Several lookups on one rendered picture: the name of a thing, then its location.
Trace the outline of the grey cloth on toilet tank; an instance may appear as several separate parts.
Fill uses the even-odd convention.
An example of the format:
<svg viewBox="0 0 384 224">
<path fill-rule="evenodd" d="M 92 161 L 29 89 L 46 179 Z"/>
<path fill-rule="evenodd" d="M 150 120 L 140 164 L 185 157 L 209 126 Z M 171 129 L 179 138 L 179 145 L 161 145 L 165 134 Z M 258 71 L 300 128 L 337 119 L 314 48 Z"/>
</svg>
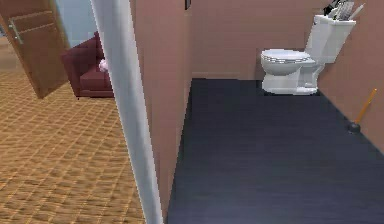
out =
<svg viewBox="0 0 384 224">
<path fill-rule="evenodd" d="M 342 0 L 333 16 L 334 20 L 348 21 L 354 6 L 354 0 Z"/>
</svg>

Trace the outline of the dark red sofa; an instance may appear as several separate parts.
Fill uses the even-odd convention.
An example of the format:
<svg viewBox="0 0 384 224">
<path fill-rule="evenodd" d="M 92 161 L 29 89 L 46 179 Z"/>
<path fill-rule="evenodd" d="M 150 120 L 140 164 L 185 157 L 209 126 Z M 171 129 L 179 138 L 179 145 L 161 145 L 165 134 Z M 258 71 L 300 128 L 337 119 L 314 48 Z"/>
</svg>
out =
<svg viewBox="0 0 384 224">
<path fill-rule="evenodd" d="M 62 64 L 76 97 L 114 97 L 109 73 L 100 68 L 104 58 L 98 32 L 61 54 Z"/>
</svg>

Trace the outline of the white toilet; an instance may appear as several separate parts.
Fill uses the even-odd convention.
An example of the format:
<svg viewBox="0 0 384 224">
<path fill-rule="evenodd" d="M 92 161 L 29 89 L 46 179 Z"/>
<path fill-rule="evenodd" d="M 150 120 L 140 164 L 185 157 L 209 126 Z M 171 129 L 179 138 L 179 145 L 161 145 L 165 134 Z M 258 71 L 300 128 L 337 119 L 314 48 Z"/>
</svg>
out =
<svg viewBox="0 0 384 224">
<path fill-rule="evenodd" d="M 263 50 L 260 54 L 265 72 L 262 89 L 277 95 L 316 94 L 319 75 L 327 64 L 336 61 L 355 25 L 354 20 L 334 20 L 328 16 L 315 15 L 303 51 Z"/>
</svg>

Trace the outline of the orange handled plunger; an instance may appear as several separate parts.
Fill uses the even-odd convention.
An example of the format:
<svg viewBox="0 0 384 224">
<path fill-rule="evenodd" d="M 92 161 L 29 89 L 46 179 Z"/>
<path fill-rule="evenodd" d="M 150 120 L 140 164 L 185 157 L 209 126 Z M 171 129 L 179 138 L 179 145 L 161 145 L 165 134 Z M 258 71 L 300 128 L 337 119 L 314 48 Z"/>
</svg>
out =
<svg viewBox="0 0 384 224">
<path fill-rule="evenodd" d="M 368 96 L 367 100 L 364 102 L 364 104 L 362 106 L 362 109 L 358 113 L 357 118 L 349 123 L 349 125 L 348 125 L 348 132 L 350 134 L 359 134 L 361 132 L 361 125 L 360 125 L 360 123 L 361 123 L 361 121 L 363 119 L 363 116 L 366 113 L 369 105 L 371 104 L 373 98 L 375 97 L 376 93 L 377 93 L 377 89 L 374 88 L 371 91 L 370 95 Z"/>
</svg>

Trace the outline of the brown wooden room door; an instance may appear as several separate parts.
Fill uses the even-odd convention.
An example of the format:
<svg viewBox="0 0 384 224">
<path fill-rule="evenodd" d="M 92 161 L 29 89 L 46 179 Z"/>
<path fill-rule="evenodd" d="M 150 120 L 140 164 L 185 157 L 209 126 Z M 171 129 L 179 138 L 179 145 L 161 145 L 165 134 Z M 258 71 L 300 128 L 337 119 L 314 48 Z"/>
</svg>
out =
<svg viewBox="0 0 384 224">
<path fill-rule="evenodd" d="M 24 44 L 14 39 L 9 18 L 15 20 Z M 61 62 L 68 42 L 60 22 L 54 0 L 0 0 L 0 24 L 38 98 L 68 81 Z"/>
</svg>

